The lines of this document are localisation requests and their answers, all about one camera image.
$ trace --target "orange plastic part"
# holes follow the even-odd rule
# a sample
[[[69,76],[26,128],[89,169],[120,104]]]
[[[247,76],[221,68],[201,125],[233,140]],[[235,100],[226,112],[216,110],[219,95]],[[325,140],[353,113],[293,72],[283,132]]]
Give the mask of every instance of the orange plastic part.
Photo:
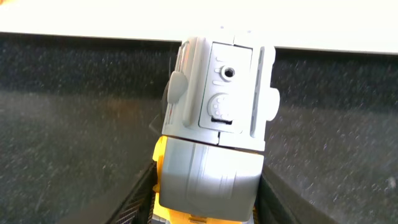
[[[233,222],[226,220],[219,220],[215,218],[196,217],[191,214],[178,212],[169,208],[162,207],[159,204],[160,180],[162,178],[163,158],[166,150],[167,136],[162,136],[156,143],[152,159],[157,162],[157,184],[154,186],[155,205],[153,214],[170,221],[171,224],[185,224],[185,223],[205,223],[205,224],[242,224],[241,222]]]

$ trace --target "black slot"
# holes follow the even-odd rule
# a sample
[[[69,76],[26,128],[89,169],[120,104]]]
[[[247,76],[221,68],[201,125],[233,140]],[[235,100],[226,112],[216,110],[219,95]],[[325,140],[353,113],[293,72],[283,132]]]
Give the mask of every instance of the black slot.
[[[224,124],[228,124],[228,125],[232,124],[232,121],[225,121],[225,120],[214,119],[214,118],[211,118],[211,122],[224,123]]]

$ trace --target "white surface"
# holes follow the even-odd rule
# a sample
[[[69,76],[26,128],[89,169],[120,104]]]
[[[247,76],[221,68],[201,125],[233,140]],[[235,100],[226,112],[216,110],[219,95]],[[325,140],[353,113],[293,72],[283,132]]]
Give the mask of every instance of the white surface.
[[[0,31],[183,40],[188,35],[252,29],[276,47],[398,53],[393,0],[9,0]]]

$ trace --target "speckled black surface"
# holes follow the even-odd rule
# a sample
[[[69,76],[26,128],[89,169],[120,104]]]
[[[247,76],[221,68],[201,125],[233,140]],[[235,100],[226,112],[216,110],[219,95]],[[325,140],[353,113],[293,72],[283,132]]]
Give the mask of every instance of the speckled black surface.
[[[0,223],[54,223],[142,169],[177,47],[0,34]],[[272,86],[267,166],[340,223],[397,223],[398,57],[278,50]]]

